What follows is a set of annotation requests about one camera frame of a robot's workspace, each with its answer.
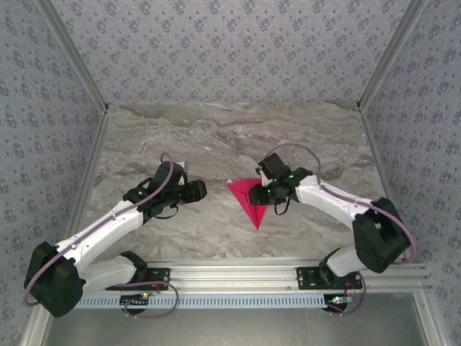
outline gray marble tabletop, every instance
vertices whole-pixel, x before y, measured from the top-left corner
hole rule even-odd
[[[189,178],[203,179],[208,195],[183,205],[170,220],[151,220],[102,256],[132,250],[145,260],[218,257],[324,257],[353,243],[352,232],[325,213],[292,203],[287,214],[268,208],[256,230],[227,188],[257,177],[272,147],[295,141],[323,163],[325,181],[367,198],[384,194],[359,113],[326,102],[112,106],[85,224],[105,214],[122,194],[152,177],[168,151],[188,161]],[[315,170],[301,149],[284,148],[292,169]]]

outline purple cable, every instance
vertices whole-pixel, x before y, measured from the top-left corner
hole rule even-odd
[[[126,317],[132,317],[134,319],[162,319],[164,317],[167,317],[169,315],[171,315],[172,313],[174,313],[174,311],[176,310],[176,307],[178,306],[178,303],[179,303],[179,292],[178,292],[178,289],[176,287],[174,287],[171,283],[169,282],[166,282],[166,281],[146,281],[144,283],[123,283],[121,285],[115,285],[115,287],[137,287],[137,286],[143,286],[143,285],[152,285],[152,286],[155,286],[155,285],[167,285],[169,287],[171,287],[171,289],[174,291],[174,294],[176,295],[176,300],[174,301],[174,305],[164,314],[160,314],[160,315],[132,315],[128,312],[128,306],[130,305],[130,303],[132,301],[134,301],[135,299],[130,299],[129,301],[127,301],[125,303],[125,306],[123,308],[123,311],[126,313]]]
[[[394,262],[395,265],[406,265],[407,263],[412,263],[414,260],[415,260],[415,257],[416,257],[416,242],[415,242],[415,239],[413,238],[413,235],[411,234],[411,232],[406,228],[406,226],[398,219],[396,218],[394,215],[392,215],[391,213],[388,213],[386,210],[383,210],[381,208],[378,208],[376,206],[374,206],[373,204],[370,204],[370,203],[364,203],[364,202],[360,202],[360,201],[356,201],[352,198],[349,198],[349,197],[346,197],[346,196],[343,196],[343,195],[340,195],[334,191],[331,191],[330,189],[328,189],[327,187],[323,186],[321,184],[321,173],[322,173],[322,165],[321,165],[321,162],[320,162],[320,159],[318,158],[318,156],[311,150],[309,149],[307,146],[303,146],[301,144],[298,144],[298,143],[283,143],[283,144],[280,144],[279,146],[276,146],[275,148],[273,148],[271,151],[269,151],[267,154],[266,154],[266,157],[268,157],[270,154],[274,153],[276,150],[280,149],[280,148],[283,148],[285,146],[294,146],[294,147],[297,147],[297,148],[301,148],[301,149],[304,149],[306,150],[310,155],[313,156],[313,158],[317,161],[317,183],[318,185],[322,188],[323,191],[325,191],[326,193],[328,193],[329,195],[332,195],[333,197],[335,198],[338,198],[340,200],[343,200],[345,202],[348,202],[348,203],[353,203],[353,204],[357,204],[357,205],[360,205],[362,207],[365,207],[365,208],[369,208],[369,209],[372,209],[382,215],[384,215],[385,217],[389,218],[392,222],[396,223],[397,226],[399,226],[401,228],[401,230],[403,231],[403,233],[406,235],[408,241],[410,242],[410,246],[411,246],[411,253],[410,253],[410,258],[408,258],[407,260],[403,260],[401,262]]]
[[[97,231],[98,229],[100,229],[101,227],[103,227],[106,223],[108,223],[109,221],[113,220],[114,218],[122,215],[123,213],[126,213],[127,211],[129,210],[132,210],[134,208],[137,208],[139,205],[141,204],[144,204],[145,202],[151,200],[152,198],[154,198],[160,191],[162,191],[162,189],[166,186],[166,184],[168,184],[168,181],[170,180],[172,174],[173,174],[173,168],[174,168],[174,163],[173,163],[173,159],[171,157],[170,154],[168,153],[162,153],[160,155],[160,161],[163,163],[164,162],[164,156],[167,156],[168,159],[170,160],[170,169],[169,169],[169,172],[168,174],[166,175],[166,178],[165,178],[165,181],[162,182],[160,184],[160,186],[158,187],[157,190],[155,190],[154,192],[152,192],[149,196],[147,196],[146,198],[144,198],[143,200],[140,200],[139,202],[137,202],[136,204],[133,204],[133,205],[130,205],[129,207],[126,207],[118,212],[115,213],[115,215],[111,215],[111,216],[108,216],[107,218],[105,218],[103,221],[101,221],[100,223],[98,223],[95,227],[93,227],[92,229],[90,229],[88,232],[86,232],[83,236],[81,236],[80,238],[76,239],[72,244],[68,245],[63,251],[59,252],[56,256],[54,256],[52,259],[50,259],[50,261],[48,261],[45,265],[43,265],[43,267],[40,268],[40,270],[38,270],[38,272],[35,273],[35,275],[32,277],[31,281],[29,282],[29,284],[27,285],[26,287],[26,290],[24,292],[24,295],[22,296],[22,303],[25,305],[25,306],[36,306],[38,305],[38,301],[35,301],[33,303],[30,303],[28,301],[28,298],[29,298],[29,294],[30,294],[30,290],[32,289],[33,285],[37,282],[38,278],[49,268],[53,265],[53,263],[55,263],[57,260],[59,260],[62,256],[64,256],[67,252],[69,252],[71,249],[72,249],[72,246],[73,245],[78,245],[80,244],[83,240],[85,240],[86,238],[88,238],[89,236],[91,236],[95,231]]]
[[[337,310],[341,315],[344,315],[344,316],[352,315],[352,314],[358,312],[358,310],[360,310],[363,307],[363,304],[365,302],[365,296],[367,295],[367,284],[365,283],[365,279],[364,279],[363,275],[361,274],[361,272],[359,272],[359,275],[360,275],[360,280],[362,281],[363,293],[362,293],[362,297],[360,298],[359,305],[357,305],[354,310],[344,312],[338,306],[334,306],[333,304],[326,304],[326,305],[329,308]]]

